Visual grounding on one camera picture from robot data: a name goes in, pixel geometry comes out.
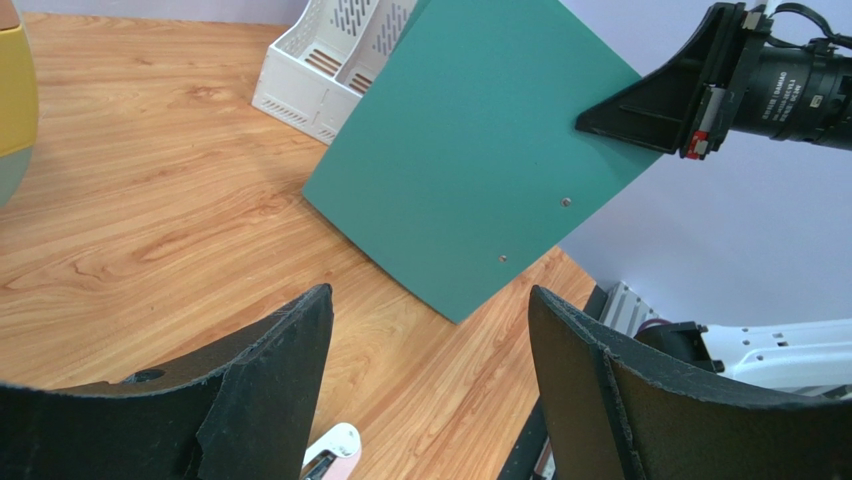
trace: white desk organizer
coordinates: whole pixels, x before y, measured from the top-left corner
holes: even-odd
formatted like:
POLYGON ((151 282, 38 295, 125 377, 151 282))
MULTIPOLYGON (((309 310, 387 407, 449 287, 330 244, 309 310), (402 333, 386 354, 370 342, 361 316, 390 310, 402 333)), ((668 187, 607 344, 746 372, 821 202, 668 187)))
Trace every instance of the white desk organizer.
POLYGON ((330 144, 372 85, 417 0, 310 0, 269 46, 252 105, 330 144))

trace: red clip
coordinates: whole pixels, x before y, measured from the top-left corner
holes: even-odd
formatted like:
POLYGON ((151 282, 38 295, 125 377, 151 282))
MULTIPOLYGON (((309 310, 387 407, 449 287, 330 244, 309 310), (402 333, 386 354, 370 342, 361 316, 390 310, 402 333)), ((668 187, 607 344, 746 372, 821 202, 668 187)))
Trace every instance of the red clip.
POLYGON ((704 140, 707 140, 707 132, 695 132, 695 134, 692 135, 692 142, 689 144, 689 151, 686 153, 686 158, 691 160, 701 159, 701 155, 695 153, 695 147, 698 145, 698 142, 702 142, 704 140))

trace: wood grain surface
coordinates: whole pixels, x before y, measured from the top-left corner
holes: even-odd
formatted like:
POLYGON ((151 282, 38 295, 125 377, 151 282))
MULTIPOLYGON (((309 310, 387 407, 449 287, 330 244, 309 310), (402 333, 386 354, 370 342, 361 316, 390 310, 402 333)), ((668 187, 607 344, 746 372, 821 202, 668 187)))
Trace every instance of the wood grain surface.
POLYGON ((355 479, 495 478, 538 395, 529 289, 583 305, 582 270, 554 248, 454 326, 302 198, 325 146, 250 105, 283 27, 25 20, 41 120, 0 210, 0 378, 115 382, 327 282, 312 438, 356 425, 355 479))

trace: green file folder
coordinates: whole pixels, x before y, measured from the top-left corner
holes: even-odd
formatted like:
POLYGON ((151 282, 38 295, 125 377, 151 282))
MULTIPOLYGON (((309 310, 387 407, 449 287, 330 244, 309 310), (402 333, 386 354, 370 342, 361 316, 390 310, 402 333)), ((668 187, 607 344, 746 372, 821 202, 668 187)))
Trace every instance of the green file folder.
POLYGON ((659 158, 573 128, 638 79, 558 0, 421 0, 303 193, 459 323, 659 158))

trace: white mechanical part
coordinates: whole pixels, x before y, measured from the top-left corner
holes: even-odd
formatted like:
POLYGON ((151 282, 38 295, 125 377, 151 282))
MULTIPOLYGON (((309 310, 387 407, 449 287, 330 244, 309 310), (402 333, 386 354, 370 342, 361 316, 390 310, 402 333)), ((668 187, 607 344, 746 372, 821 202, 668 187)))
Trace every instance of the white mechanical part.
POLYGON ((852 385, 852 319, 763 327, 705 325, 701 334, 724 377, 808 396, 852 385))
POLYGON ((348 423, 338 423, 305 451, 304 468, 323 452, 338 458, 351 457, 361 450, 361 435, 348 423))
POLYGON ((361 435, 348 423, 338 423, 305 451, 305 480, 347 480, 361 459, 361 435))

